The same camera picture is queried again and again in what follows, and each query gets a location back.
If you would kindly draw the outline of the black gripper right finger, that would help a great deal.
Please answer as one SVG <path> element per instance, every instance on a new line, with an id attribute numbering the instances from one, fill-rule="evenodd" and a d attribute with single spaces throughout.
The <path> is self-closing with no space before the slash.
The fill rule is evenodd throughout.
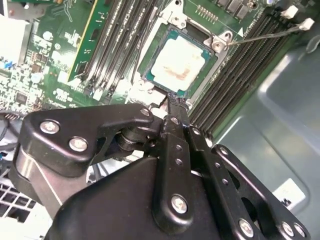
<path id="1" fill-rule="evenodd" d="M 179 100 L 191 168 L 201 174 L 217 240 L 308 240 L 306 227 L 224 145 L 207 145 Z"/>

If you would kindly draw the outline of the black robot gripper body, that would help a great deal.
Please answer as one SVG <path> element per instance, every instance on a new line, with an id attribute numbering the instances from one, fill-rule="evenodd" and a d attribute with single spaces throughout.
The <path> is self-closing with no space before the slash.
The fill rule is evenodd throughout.
<path id="1" fill-rule="evenodd" d="M 152 199 L 157 159 L 137 160 L 70 197 L 58 210 L 48 240 L 227 240 L 232 231 L 214 215 L 202 179 L 194 175 L 193 223 L 169 235 L 155 223 Z"/>

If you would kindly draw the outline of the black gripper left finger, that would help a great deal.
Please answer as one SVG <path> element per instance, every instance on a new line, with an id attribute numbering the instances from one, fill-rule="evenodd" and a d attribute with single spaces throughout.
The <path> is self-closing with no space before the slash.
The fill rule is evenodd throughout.
<path id="1" fill-rule="evenodd" d="M 10 178 L 54 220 L 74 194 L 138 160 L 156 158 L 152 216 L 168 235 L 194 220 L 189 145 L 180 100 L 159 118 L 139 103 L 37 111 L 20 129 Z"/>

